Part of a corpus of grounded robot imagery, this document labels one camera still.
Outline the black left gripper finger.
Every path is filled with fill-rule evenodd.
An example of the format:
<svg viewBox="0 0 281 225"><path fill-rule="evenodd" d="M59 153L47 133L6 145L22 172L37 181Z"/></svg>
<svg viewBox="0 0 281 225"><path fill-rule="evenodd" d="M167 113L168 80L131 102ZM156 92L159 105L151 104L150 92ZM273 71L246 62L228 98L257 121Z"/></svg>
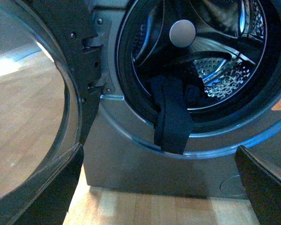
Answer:
<svg viewBox="0 0 281 225"><path fill-rule="evenodd" d="M261 225L281 225L281 168L240 145L235 162Z"/></svg>

